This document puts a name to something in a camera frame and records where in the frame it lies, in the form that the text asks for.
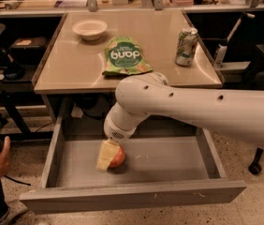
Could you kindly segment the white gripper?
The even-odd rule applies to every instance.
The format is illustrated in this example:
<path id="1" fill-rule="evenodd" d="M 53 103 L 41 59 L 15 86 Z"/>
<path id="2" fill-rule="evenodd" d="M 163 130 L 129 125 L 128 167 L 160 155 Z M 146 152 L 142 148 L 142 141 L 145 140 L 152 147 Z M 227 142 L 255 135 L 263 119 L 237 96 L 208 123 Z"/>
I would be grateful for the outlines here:
<path id="1" fill-rule="evenodd" d="M 124 130 L 117 127 L 114 122 L 107 117 L 104 122 L 104 133 L 109 140 L 104 140 L 101 143 L 95 167 L 99 171 L 104 172 L 118 154 L 120 144 L 117 142 L 127 141 L 134 132 L 134 128 Z"/>

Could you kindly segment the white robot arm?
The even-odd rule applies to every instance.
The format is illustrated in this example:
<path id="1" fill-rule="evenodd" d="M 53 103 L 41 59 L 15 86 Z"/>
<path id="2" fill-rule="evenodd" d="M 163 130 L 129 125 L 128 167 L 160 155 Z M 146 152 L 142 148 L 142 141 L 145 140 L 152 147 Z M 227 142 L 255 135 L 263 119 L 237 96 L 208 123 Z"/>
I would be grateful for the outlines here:
<path id="1" fill-rule="evenodd" d="M 176 88 L 161 73 L 122 79 L 104 122 L 96 167 L 105 171 L 137 126 L 151 115 L 216 131 L 264 149 L 264 91 Z"/>

